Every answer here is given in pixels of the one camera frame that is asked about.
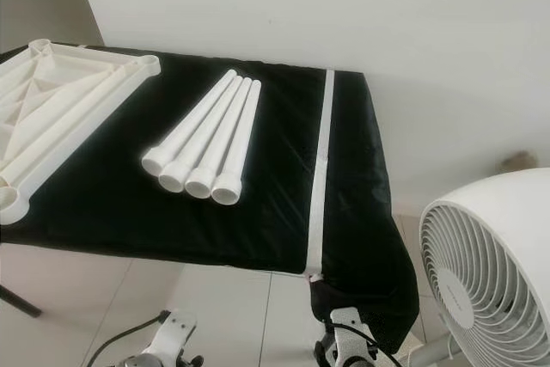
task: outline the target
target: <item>white fan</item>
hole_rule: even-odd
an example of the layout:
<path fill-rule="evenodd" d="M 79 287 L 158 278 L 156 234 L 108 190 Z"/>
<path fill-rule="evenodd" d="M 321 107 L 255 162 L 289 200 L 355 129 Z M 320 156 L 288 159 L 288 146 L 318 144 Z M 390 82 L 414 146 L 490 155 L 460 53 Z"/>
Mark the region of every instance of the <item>white fan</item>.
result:
<path fill-rule="evenodd" d="M 420 220 L 420 246 L 442 317 L 473 366 L 550 366 L 550 168 L 438 199 Z M 437 361 L 444 341 L 410 365 Z"/>

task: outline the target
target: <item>metal stand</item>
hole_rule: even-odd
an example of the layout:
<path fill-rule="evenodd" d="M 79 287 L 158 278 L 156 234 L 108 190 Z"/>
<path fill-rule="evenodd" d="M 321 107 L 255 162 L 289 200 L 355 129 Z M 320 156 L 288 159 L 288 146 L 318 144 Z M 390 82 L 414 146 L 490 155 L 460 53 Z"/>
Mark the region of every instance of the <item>metal stand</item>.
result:
<path fill-rule="evenodd" d="M 28 301 L 23 300 L 21 297 L 11 292 L 5 287 L 0 285 L 0 300 L 5 301 L 8 304 L 13 305 L 23 313 L 30 315 L 33 318 L 37 318 L 42 314 L 42 310 L 34 307 Z"/>

